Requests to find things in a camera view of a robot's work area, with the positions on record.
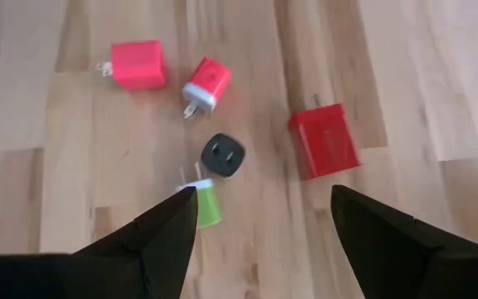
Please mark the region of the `all pink charger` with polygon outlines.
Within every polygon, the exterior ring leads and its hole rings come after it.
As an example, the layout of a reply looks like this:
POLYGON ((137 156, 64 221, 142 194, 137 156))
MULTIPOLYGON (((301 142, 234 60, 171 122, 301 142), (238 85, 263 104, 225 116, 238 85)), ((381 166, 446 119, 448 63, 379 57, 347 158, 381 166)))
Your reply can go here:
POLYGON ((161 89, 168 84, 164 49, 157 40, 112 44, 110 60, 98 63, 96 69, 128 91, 161 89))

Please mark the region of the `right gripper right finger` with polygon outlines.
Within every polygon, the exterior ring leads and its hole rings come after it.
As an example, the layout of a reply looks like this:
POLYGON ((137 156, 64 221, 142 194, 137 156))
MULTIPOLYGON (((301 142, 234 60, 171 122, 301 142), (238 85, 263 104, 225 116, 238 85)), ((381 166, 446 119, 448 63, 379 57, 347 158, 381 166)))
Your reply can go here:
POLYGON ((478 243, 341 184, 331 213, 365 299, 478 299, 478 243))

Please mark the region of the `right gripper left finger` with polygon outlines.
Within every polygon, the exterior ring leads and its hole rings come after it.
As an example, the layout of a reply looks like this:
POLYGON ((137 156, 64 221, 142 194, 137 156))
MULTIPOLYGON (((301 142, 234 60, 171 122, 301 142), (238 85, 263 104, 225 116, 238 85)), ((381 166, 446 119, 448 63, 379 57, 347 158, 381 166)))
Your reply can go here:
POLYGON ((197 221, 187 187, 77 252, 0 255, 0 299, 179 299, 197 221))

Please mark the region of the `red square box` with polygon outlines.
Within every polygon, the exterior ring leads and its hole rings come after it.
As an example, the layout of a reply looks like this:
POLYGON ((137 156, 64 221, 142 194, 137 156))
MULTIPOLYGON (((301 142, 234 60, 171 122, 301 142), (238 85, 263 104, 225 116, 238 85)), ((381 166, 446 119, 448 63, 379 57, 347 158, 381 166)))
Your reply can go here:
POLYGON ((288 131, 303 180, 360 166, 341 104, 294 113, 288 131))

